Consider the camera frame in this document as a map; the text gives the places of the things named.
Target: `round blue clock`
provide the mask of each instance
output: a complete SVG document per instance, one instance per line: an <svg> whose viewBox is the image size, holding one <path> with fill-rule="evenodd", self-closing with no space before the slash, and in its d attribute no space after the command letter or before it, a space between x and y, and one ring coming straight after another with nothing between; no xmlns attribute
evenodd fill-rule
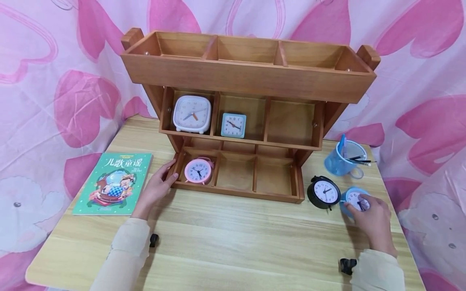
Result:
<svg viewBox="0 0 466 291"><path fill-rule="evenodd" d="M351 212L343 205L345 202L349 202L359 211L366 211L369 209L369 202L365 199L359 197L360 194L370 195L366 190L358 187L350 187L346 192L342 194L342 199L340 200L340 209L342 212L349 218L354 219Z"/></svg>

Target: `children's song book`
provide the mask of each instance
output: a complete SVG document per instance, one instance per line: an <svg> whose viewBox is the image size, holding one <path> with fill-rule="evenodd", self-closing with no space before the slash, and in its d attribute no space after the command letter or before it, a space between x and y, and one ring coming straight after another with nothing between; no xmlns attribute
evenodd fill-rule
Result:
<svg viewBox="0 0 466 291"><path fill-rule="evenodd" d="M144 187L152 154L103 153L74 215L130 215Z"/></svg>

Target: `blue pen holder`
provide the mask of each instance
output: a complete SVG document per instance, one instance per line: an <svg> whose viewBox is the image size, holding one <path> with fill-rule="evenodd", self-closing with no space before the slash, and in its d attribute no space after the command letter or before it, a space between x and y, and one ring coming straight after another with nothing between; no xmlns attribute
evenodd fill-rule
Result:
<svg viewBox="0 0 466 291"><path fill-rule="evenodd" d="M324 165L327 171L335 176L344 176L349 174L354 179L361 179L364 177L364 172L358 167L358 164L350 162L343 158L341 153L338 152L337 148L340 143L337 142L333 151L325 158ZM347 157L362 156L360 160L367 160L366 150L357 142L346 141L346 153Z"/></svg>

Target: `pink curtain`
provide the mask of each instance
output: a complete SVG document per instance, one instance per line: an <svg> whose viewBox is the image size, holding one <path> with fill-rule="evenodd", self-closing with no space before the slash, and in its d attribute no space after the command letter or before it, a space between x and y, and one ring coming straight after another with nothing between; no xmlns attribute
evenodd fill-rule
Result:
<svg viewBox="0 0 466 291"><path fill-rule="evenodd" d="M466 290L466 35L461 0L0 3L0 285L24 273L123 121L155 117L119 58L131 27L323 41L381 55L327 135L376 147L428 291Z"/></svg>

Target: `light blue clock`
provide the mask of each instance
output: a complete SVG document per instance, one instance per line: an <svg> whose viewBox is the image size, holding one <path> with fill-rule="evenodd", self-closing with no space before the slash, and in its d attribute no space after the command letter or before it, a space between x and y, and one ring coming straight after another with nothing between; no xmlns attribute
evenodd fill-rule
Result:
<svg viewBox="0 0 466 291"><path fill-rule="evenodd" d="M360 194L366 194L370 196L370 194L366 190L358 187L350 187L348 190L346 190L345 193L342 194L342 199L340 200L340 209L349 218L354 219L351 212L344 206L345 202L349 202L351 205L354 206L354 208L356 208L359 211L366 211L370 207L369 202L367 200L359 199Z"/></svg>
<svg viewBox="0 0 466 291"><path fill-rule="evenodd" d="M225 112L222 117L221 136L244 138L246 115Z"/></svg>

